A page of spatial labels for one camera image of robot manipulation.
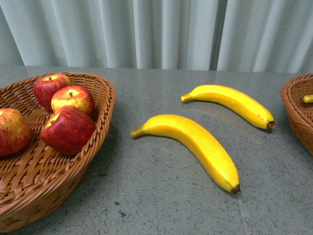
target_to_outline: apple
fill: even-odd
[[[31,139],[31,131],[22,114],[12,108],[0,109],[0,157],[24,149]]]
[[[69,78],[62,73],[55,73],[36,80],[33,84],[34,95],[41,106],[51,108],[53,95],[63,87],[72,85]]]
[[[95,123],[83,111],[65,105],[54,112],[40,133],[40,139],[67,155],[79,153],[95,130]]]
[[[73,105],[89,117],[92,117],[95,108],[92,94],[82,85],[64,87],[53,95],[51,108],[54,112],[65,105]]]

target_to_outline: curtain fold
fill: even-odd
[[[312,0],[0,0],[0,65],[313,71]]]

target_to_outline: yellow banana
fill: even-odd
[[[218,186],[235,194],[240,192],[239,174],[233,160],[221,144],[195,121],[173,114],[157,115],[131,131],[133,139],[142,135],[178,140],[197,157]]]
[[[202,100],[219,103],[250,122],[252,125],[271,131],[275,127],[272,114],[250,96],[230,87],[201,85],[181,97],[182,102]]]
[[[303,97],[305,103],[313,103],[313,94],[307,94]]]

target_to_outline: woven basket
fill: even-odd
[[[306,94],[313,94],[313,73],[294,77],[281,89],[281,99],[288,112],[290,126],[313,154],[313,104],[303,102]]]
[[[0,158],[0,232],[31,224],[57,209],[78,185],[108,133],[116,99],[113,84],[95,74],[64,74],[73,84],[85,86],[95,101],[96,129],[75,156],[62,155],[39,138],[52,112],[38,104],[32,86],[47,74],[0,89],[0,108],[19,110],[32,131],[26,149]]]

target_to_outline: gray countertop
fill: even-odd
[[[60,71],[110,80],[117,100],[109,134],[67,200],[12,235],[287,235],[313,233],[313,156],[292,132],[280,98],[295,74],[62,67],[0,67],[0,87]],[[231,110],[180,97],[202,84],[231,86],[275,117],[267,133]],[[188,117],[206,128],[232,157],[239,195],[218,187],[180,142],[130,137],[158,114]]]

